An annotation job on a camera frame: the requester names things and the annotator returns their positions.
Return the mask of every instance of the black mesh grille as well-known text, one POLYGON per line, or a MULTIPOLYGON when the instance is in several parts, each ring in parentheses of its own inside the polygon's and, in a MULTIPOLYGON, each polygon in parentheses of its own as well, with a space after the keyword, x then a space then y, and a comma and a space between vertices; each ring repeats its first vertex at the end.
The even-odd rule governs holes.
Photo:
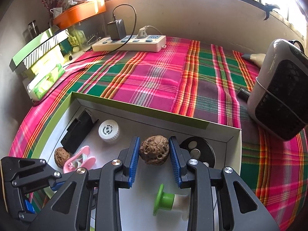
MULTIPOLYGON (((308 122, 308 76, 290 60, 279 63, 267 88, 308 122)), ((265 93, 255 110, 257 119, 284 140, 292 139, 304 124, 274 97, 265 93)))

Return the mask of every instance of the white power strip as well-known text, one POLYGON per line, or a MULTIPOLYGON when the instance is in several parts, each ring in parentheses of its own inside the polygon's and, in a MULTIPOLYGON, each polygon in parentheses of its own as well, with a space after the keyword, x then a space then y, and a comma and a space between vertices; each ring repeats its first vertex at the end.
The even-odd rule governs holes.
MULTIPOLYGON (((122 40, 112 41, 110 37, 103 38, 92 45, 93 51, 112 51, 123 45, 130 36, 126 36, 122 40)), ((147 51, 159 52, 166 47, 166 36, 149 35, 146 38, 137 39, 132 36, 127 44, 119 50, 122 51, 147 51)))

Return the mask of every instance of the walnut shell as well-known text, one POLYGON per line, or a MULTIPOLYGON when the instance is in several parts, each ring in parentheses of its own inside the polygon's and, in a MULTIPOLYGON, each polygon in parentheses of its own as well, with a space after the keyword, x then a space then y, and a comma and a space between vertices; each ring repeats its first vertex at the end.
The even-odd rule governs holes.
POLYGON ((60 168, 64 167, 64 164, 67 160, 70 159, 70 153, 67 152, 64 148, 59 147, 54 151, 54 161, 56 165, 60 168))
POLYGON ((139 155, 146 164, 161 165, 169 155, 169 142, 164 136, 151 136, 142 142, 139 155))

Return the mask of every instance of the white plug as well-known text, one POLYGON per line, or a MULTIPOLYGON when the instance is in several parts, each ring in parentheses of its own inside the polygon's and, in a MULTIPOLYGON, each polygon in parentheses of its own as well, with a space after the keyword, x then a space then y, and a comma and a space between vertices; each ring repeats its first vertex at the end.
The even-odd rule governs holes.
POLYGON ((138 38, 138 39, 146 38, 146 37, 147 37, 147 32, 146 32, 146 30, 147 30, 146 27, 143 27, 143 28, 139 29, 137 38, 138 38))

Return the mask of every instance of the plaid tablecloth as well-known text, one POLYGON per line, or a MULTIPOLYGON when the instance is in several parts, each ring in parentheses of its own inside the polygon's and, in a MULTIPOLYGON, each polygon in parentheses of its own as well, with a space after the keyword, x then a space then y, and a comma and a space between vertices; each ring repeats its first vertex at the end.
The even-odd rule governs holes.
MULTIPOLYGON (((97 54, 88 52, 81 58, 97 54)), ((50 118, 71 91, 241 128, 241 177, 284 231, 306 196, 307 137, 303 130, 282 142, 248 116, 246 103, 236 94, 240 87, 252 89, 258 71, 239 52, 180 38, 168 38, 167 48, 158 53, 122 51, 72 64, 55 86, 64 82, 30 110, 9 155, 31 157, 50 118), (72 74, 81 67, 87 69, 72 74)), ((30 200, 39 211, 47 197, 38 191, 30 200)))

